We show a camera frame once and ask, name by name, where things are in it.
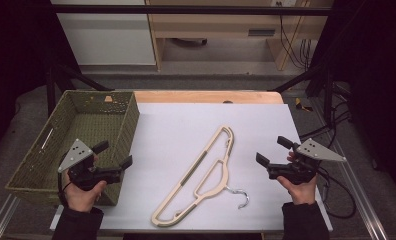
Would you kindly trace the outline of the wooden desk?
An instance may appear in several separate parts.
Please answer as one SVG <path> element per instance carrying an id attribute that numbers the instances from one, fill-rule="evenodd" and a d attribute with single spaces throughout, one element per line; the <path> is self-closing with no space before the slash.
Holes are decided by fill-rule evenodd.
<path id="1" fill-rule="evenodd" d="M 334 0 L 145 0 L 147 5 L 330 8 Z M 278 70 L 298 39 L 319 40 L 325 16 L 151 14 L 157 39 L 257 38 L 267 41 Z"/>

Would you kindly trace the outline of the white cabinet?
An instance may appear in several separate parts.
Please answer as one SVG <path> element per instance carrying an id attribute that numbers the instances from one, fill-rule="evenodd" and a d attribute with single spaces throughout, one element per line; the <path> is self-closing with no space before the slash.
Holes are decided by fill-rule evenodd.
<path id="1" fill-rule="evenodd" d="M 57 14 L 79 65 L 154 65 L 146 14 Z"/>

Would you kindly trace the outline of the green woven basket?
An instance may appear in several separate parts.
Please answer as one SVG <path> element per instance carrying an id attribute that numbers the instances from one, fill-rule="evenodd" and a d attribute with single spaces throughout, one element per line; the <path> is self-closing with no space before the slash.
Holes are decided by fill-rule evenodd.
<path id="1" fill-rule="evenodd" d="M 58 205 L 57 168 L 74 141 L 108 142 L 96 165 L 117 167 L 130 155 L 139 116 L 130 91 L 65 91 L 6 189 L 30 203 Z"/>

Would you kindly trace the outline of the beige clothes hanger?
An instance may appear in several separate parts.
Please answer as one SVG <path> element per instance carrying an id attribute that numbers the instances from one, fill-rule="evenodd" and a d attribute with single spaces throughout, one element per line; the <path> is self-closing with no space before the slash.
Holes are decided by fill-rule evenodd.
<path id="1" fill-rule="evenodd" d="M 223 156 L 219 159 L 216 159 L 206 174 L 203 176 L 201 181 L 198 183 L 197 187 L 193 191 L 194 200 L 191 204 L 189 204 L 185 209 L 177 211 L 173 217 L 169 220 L 162 220 L 161 215 L 166 210 L 166 208 L 171 204 L 171 202 L 175 199 L 178 193 L 182 190 L 182 188 L 187 184 L 187 182 L 191 179 L 195 171 L 204 161 L 205 157 L 210 152 L 213 145 L 216 143 L 218 138 L 222 135 L 227 135 L 226 140 L 226 150 Z M 197 206 L 199 206 L 204 200 L 213 198 L 220 194 L 222 191 L 227 190 L 231 194 L 240 194 L 245 197 L 245 202 L 238 205 L 238 209 L 245 208 L 250 202 L 249 194 L 243 189 L 232 189 L 228 186 L 229 182 L 229 169 L 228 162 L 233 150 L 235 142 L 235 135 L 233 130 L 229 126 L 222 125 L 220 126 L 214 135 L 211 137 L 207 145 L 203 148 L 198 157 L 194 160 L 189 169 L 185 172 L 182 178 L 178 181 L 175 187 L 171 190 L 171 192 L 166 196 L 166 198 L 160 203 L 157 209 L 153 212 L 151 216 L 151 222 L 153 225 L 157 227 L 172 227 L 179 222 L 181 222 L 185 217 L 187 217 Z M 208 180 L 210 174 L 215 170 L 215 168 L 220 165 L 221 166 L 221 177 L 218 184 L 211 190 L 208 190 L 204 193 L 200 193 L 199 190 Z"/>

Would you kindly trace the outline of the person's right hand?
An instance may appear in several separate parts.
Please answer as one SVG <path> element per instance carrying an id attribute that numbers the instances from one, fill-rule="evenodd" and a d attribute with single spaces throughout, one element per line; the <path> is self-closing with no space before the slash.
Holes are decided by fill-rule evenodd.
<path id="1" fill-rule="evenodd" d="M 292 202 L 295 205 L 314 204 L 316 202 L 315 192 L 317 176 L 314 176 L 309 182 L 295 185 L 287 178 L 279 176 L 276 180 L 289 192 Z"/>

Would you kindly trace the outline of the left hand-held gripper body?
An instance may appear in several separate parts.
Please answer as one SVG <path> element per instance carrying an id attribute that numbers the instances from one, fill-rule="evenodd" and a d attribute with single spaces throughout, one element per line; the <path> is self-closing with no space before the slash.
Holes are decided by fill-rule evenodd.
<path id="1" fill-rule="evenodd" d="M 64 154 L 57 172 L 66 172 L 71 182 L 84 191 L 91 190 L 100 181 L 119 183 L 123 172 L 121 167 L 97 167 L 96 155 L 83 141 L 76 139 Z"/>

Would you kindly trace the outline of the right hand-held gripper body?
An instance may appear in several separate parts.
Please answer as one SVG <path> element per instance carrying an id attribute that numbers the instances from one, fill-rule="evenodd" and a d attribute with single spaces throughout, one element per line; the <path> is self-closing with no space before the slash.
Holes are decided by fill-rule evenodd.
<path id="1" fill-rule="evenodd" d="M 309 182 L 316 175 L 322 161 L 347 161 L 344 156 L 339 155 L 311 138 L 301 144 L 293 142 L 293 147 L 288 150 L 293 151 L 295 159 L 287 164 L 270 162 L 266 167 L 270 179 L 283 176 L 291 183 L 299 185 Z"/>

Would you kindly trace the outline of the black horizontal frame bar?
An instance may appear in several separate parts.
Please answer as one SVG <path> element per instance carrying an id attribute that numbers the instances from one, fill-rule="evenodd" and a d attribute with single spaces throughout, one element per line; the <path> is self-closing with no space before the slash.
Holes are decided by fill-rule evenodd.
<path id="1" fill-rule="evenodd" d="M 82 14 L 209 14 L 209 15 L 285 15 L 329 16 L 331 8 L 307 7 L 237 7 L 237 6 L 182 6 L 182 5 L 74 5 L 56 4 L 56 13 Z"/>

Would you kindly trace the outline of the black frame strut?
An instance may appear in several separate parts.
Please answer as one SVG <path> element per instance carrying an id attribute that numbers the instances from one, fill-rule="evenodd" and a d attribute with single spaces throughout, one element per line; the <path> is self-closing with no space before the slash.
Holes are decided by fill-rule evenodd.
<path id="1" fill-rule="evenodd" d="M 323 94 L 323 119 L 331 126 L 332 125 L 332 95 L 333 95 L 333 74 L 329 67 L 323 64 L 317 64 L 311 67 L 304 73 L 294 77 L 292 80 L 271 89 L 271 92 L 283 93 L 292 86 L 309 80 L 309 84 L 305 89 L 305 94 L 308 97 L 317 97 L 321 92 Z"/>
<path id="2" fill-rule="evenodd" d="M 54 65 L 46 74 L 48 115 L 52 114 L 57 105 L 55 87 L 58 87 L 62 93 L 66 90 L 76 90 L 76 87 L 72 83 L 72 79 L 79 80 L 97 91 L 110 91 L 110 88 L 93 81 L 68 66 Z"/>

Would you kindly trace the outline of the yellow and black tool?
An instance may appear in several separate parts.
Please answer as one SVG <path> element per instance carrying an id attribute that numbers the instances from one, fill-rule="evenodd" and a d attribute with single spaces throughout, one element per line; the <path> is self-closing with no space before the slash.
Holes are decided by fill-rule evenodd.
<path id="1" fill-rule="evenodd" d="M 313 108 L 312 107 L 308 107 L 308 106 L 304 106 L 301 102 L 300 98 L 295 98 L 295 107 L 298 110 L 303 110 L 306 112 L 313 112 Z"/>

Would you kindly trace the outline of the person's left hand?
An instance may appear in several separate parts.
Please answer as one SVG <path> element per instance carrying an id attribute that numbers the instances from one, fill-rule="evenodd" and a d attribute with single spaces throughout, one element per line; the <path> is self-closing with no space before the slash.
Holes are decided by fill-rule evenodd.
<path id="1" fill-rule="evenodd" d="M 107 186 L 106 181 L 100 181 L 91 190 L 84 191 L 74 185 L 68 176 L 65 177 L 63 190 L 68 207 L 71 210 L 89 213 L 94 204 L 101 198 L 102 192 Z"/>

